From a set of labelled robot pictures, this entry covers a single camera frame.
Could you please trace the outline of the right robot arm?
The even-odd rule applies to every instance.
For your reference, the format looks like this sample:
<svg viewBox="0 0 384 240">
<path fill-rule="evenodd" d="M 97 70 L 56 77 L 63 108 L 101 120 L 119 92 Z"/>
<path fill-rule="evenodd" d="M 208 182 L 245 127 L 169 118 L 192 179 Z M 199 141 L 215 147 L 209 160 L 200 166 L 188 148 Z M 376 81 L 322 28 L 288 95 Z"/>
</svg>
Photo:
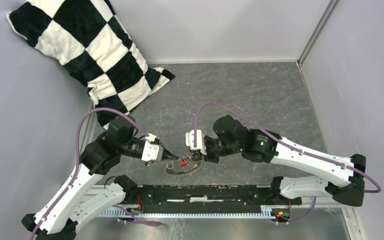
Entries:
<svg viewBox="0 0 384 240">
<path fill-rule="evenodd" d="M 247 129 L 230 115 L 213 124 L 217 138 L 204 135 L 198 129 L 185 133 L 185 144 L 199 160 L 218 163 L 220 157 L 234 154 L 253 163 L 268 163 L 295 168 L 310 174 L 306 177 L 274 177 L 269 199 L 282 204 L 287 199 L 301 197 L 331 197 L 351 207 L 361 207 L 364 201 L 366 157 L 354 154 L 340 157 L 296 144 L 269 131 Z"/>
</svg>

